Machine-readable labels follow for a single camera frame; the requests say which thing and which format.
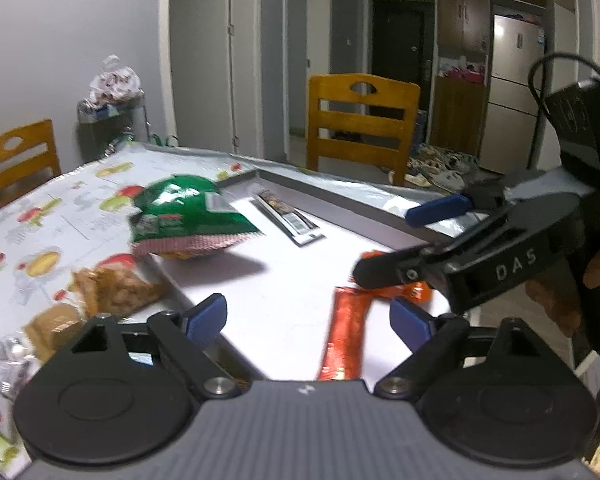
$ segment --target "screw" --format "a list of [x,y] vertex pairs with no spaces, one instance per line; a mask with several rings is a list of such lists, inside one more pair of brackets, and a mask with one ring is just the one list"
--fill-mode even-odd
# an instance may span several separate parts
[[210,394],[222,396],[235,388],[235,382],[228,377],[212,377],[205,381],[204,387]]
[[453,262],[445,264],[445,272],[458,272],[458,270],[460,270],[460,266],[458,264]]
[[380,388],[388,394],[400,395],[409,389],[409,381],[402,377],[387,377],[381,381]]

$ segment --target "barcode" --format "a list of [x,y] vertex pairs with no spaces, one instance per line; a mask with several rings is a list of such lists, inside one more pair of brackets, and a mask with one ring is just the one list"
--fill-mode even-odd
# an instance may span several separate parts
[[235,213],[235,209],[219,193],[205,193],[205,206],[211,213]]
[[299,234],[303,235],[304,233],[309,231],[309,228],[302,221],[302,219],[296,213],[288,213],[282,217],[285,219],[293,229]]

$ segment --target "chair backrest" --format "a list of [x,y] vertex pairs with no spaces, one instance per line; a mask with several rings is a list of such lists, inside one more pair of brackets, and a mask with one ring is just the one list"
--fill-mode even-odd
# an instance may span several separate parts
[[[47,168],[51,176],[40,178]],[[0,136],[0,208],[60,174],[50,119]]]
[[[372,92],[359,92],[355,86]],[[315,75],[309,81],[306,165],[318,170],[318,158],[328,156],[374,164],[395,170],[394,184],[401,186],[409,160],[411,137],[418,115],[420,87],[370,74]],[[402,120],[348,112],[322,110],[321,101],[356,103],[404,110]],[[397,150],[346,140],[321,139],[320,128],[398,139]]]

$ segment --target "patterned tablecloth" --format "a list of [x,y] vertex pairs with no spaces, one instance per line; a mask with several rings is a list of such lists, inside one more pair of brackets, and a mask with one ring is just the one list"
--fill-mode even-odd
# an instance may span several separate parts
[[[398,215],[416,205],[366,184],[309,176],[288,166],[213,152],[150,151],[142,144],[132,144],[103,161],[56,178],[0,210],[0,337],[21,330],[53,303],[71,303],[68,285],[72,270],[125,258],[129,241],[126,219],[133,210],[132,197],[142,187],[177,173],[217,180],[255,166],[308,180]],[[437,229],[457,235],[463,226],[451,221]],[[21,446],[0,446],[0,470],[8,478],[16,476],[27,461]]]

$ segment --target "human hand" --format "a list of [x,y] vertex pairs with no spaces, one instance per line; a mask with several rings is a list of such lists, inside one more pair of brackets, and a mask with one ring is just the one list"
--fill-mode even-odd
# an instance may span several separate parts
[[[587,266],[583,282],[587,288],[600,286],[600,250]],[[579,298],[564,296],[555,284],[550,285],[541,278],[526,282],[525,289],[532,300],[544,307],[549,319],[565,336],[572,337],[575,334],[582,323]]]

